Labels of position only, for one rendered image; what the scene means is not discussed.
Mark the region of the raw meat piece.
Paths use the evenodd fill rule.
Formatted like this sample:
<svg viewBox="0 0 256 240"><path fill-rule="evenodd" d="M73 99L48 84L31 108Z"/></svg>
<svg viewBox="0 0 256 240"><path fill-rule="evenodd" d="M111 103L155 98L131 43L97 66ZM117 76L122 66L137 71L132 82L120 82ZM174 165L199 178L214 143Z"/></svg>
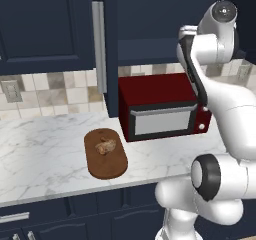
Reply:
<svg viewBox="0 0 256 240"><path fill-rule="evenodd" d="M116 141L105 137L100 138L101 142L95 146L96 151L100 155L107 155L116 148Z"/></svg>

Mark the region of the brown wooden cutting board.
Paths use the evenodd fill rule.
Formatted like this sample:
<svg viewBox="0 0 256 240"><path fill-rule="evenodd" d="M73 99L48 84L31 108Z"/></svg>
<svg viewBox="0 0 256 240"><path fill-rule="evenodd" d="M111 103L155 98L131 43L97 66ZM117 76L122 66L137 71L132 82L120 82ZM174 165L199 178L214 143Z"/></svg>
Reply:
<svg viewBox="0 0 256 240"><path fill-rule="evenodd" d="M95 146L105 137L116 141L116 148L107 155L100 155ZM128 167L128 160L118 133L110 128L99 128L84 137L87 166L90 174L98 179L113 179L121 176Z"/></svg>

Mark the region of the navy tall cabinet door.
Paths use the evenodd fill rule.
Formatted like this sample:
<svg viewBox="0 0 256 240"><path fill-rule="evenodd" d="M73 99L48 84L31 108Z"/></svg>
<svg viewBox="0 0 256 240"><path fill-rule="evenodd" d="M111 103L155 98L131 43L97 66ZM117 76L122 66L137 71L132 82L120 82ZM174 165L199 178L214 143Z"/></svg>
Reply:
<svg viewBox="0 0 256 240"><path fill-rule="evenodd" d="M117 0L103 0L107 92L104 94L108 115L118 116L118 23Z"/></svg>

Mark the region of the navy cabinet above microwave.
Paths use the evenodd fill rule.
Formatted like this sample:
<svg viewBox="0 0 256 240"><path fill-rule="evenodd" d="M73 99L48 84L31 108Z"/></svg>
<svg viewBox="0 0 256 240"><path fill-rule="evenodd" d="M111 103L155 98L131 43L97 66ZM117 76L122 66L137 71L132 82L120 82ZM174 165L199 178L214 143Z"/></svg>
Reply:
<svg viewBox="0 0 256 240"><path fill-rule="evenodd" d="M216 0L117 0L120 65L177 60L178 32L196 25Z"/></svg>

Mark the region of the navy base cabinet door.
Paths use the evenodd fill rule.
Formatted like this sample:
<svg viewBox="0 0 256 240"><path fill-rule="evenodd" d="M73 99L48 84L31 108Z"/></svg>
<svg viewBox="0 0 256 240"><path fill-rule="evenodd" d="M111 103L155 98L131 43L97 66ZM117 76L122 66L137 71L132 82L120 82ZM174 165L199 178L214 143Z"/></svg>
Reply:
<svg viewBox="0 0 256 240"><path fill-rule="evenodd" d="M111 219L111 240L155 240L163 215L164 209L157 205L115 215Z"/></svg>
<svg viewBox="0 0 256 240"><path fill-rule="evenodd" d="M27 240L28 231L33 231L36 240L110 240L98 215L26 226L22 231Z"/></svg>
<svg viewBox="0 0 256 240"><path fill-rule="evenodd" d="M0 240L13 240L13 235L17 233L20 237L20 240L24 240L22 231L20 229L12 229L6 231L0 231Z"/></svg>

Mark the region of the red microwave oven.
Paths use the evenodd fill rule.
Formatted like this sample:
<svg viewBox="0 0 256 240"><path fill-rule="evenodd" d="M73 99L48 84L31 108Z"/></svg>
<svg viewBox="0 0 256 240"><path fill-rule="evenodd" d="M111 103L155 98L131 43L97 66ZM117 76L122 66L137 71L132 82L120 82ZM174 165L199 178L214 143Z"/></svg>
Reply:
<svg viewBox="0 0 256 240"><path fill-rule="evenodd" d="M185 73L120 77L118 90L119 121L125 139L128 136L129 107L146 104L196 101L198 107L194 131L188 135L208 131L211 112L198 101Z"/></svg>

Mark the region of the grey microwave door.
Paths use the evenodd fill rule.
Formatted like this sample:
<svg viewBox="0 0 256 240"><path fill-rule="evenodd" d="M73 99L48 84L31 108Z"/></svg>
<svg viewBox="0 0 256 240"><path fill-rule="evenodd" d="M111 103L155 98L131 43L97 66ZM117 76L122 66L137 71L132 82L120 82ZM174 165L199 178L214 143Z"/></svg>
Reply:
<svg viewBox="0 0 256 240"><path fill-rule="evenodd" d="M130 106L128 111L128 136L126 139L132 142L191 134L194 131L197 109L187 112L137 117L131 115L130 111L186 107L194 106L195 104L197 104L196 101L182 101Z"/></svg>

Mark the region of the navy drawer front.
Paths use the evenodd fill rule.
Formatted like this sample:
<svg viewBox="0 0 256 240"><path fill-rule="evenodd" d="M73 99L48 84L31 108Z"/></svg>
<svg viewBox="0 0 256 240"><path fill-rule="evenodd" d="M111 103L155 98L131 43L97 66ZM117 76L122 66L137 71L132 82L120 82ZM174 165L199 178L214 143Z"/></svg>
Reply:
<svg viewBox="0 0 256 240"><path fill-rule="evenodd" d="M130 190L122 188L69 197L68 204L72 216L88 216L127 208L130 199Z"/></svg>
<svg viewBox="0 0 256 240"><path fill-rule="evenodd" d="M33 223L66 218L70 215L70 208L67 198L0 208L0 216L23 212L30 212L30 218L20 221Z"/></svg>

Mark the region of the grey wall outlet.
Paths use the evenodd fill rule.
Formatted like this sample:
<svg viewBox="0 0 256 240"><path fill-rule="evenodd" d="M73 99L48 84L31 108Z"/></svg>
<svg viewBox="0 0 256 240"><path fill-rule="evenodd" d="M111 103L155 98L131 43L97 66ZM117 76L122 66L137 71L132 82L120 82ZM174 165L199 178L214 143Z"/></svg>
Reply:
<svg viewBox="0 0 256 240"><path fill-rule="evenodd" d="M16 80L2 81L1 86L8 103L22 102L22 96Z"/></svg>
<svg viewBox="0 0 256 240"><path fill-rule="evenodd" d="M250 72L250 66L249 65L241 65L239 67L239 70L238 70L237 80L238 81L245 81L249 76L249 72Z"/></svg>

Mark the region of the navy wall cabinet door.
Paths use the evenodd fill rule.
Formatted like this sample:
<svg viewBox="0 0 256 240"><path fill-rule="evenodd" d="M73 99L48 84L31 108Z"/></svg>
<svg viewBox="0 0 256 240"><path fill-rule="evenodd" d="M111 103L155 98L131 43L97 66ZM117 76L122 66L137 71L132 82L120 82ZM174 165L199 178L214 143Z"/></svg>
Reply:
<svg viewBox="0 0 256 240"><path fill-rule="evenodd" d="M94 67L92 0L0 0L0 75Z"/></svg>

